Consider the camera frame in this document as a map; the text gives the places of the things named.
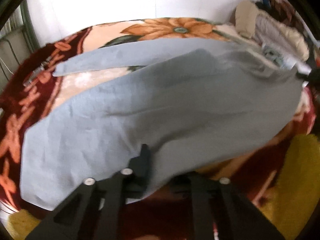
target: white cable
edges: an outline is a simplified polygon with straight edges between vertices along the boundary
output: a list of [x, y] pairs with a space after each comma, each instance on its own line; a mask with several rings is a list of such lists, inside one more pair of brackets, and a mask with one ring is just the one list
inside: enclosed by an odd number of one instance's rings
[[6, 65], [6, 63], [4, 63], [3, 59], [0, 57], [0, 60], [2, 61], [2, 63], [4, 64], [4, 66], [7, 68], [7, 70], [13, 75], [13, 73], [11, 72], [11, 70], [8, 68], [8, 66]]

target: white wall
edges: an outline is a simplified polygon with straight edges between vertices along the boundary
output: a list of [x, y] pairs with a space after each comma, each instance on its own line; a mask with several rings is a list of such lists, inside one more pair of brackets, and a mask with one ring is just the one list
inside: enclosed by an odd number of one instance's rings
[[91, 25], [156, 17], [230, 19], [242, 0], [27, 0], [41, 46]]

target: beige cushion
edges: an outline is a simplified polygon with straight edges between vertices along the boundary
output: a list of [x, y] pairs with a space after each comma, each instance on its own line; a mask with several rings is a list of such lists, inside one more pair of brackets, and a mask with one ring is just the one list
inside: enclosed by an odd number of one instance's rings
[[236, 8], [236, 31], [250, 39], [255, 33], [256, 17], [259, 9], [249, 0], [244, 0]]

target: wire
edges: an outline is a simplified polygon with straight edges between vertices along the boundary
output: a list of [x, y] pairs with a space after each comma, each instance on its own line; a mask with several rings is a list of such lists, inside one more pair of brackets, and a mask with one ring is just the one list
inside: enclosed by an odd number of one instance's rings
[[18, 65], [20, 65], [20, 62], [19, 62], [19, 60], [18, 60], [18, 58], [17, 58], [17, 56], [16, 56], [16, 54], [15, 54], [15, 52], [14, 52], [14, 50], [13, 50], [13, 47], [12, 47], [12, 45], [11, 45], [11, 42], [10, 42], [8, 39], [6, 39], [6, 38], [2, 38], [1, 40], [6, 41], [6, 42], [9, 44], [10, 49], [11, 49], [11, 52], [12, 52], [12, 54], [13, 54], [16, 62], [18, 63]]
[[0, 60], [2, 61], [2, 63], [4, 64], [4, 66], [7, 68], [7, 70], [13, 75], [13, 73], [11, 72], [11, 70], [8, 68], [8, 66], [5, 64], [5, 62], [3, 61], [3, 59], [0, 57]]
[[3, 72], [3, 74], [4, 74], [4, 76], [5, 76], [5, 78], [7, 79], [7, 81], [9, 81], [9, 78], [8, 78], [7, 74], [5, 73], [5, 71], [4, 71], [1, 63], [0, 63], [0, 68], [1, 68], [1, 70], [2, 70], [2, 72]]

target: orange flower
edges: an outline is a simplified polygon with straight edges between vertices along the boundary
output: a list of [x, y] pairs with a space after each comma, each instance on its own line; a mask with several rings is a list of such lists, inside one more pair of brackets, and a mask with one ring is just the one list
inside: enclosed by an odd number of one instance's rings
[[146, 19], [145, 24], [134, 24], [121, 33], [141, 35], [139, 41], [158, 38], [205, 38], [226, 41], [219, 34], [213, 33], [216, 27], [194, 18], [158, 18]]

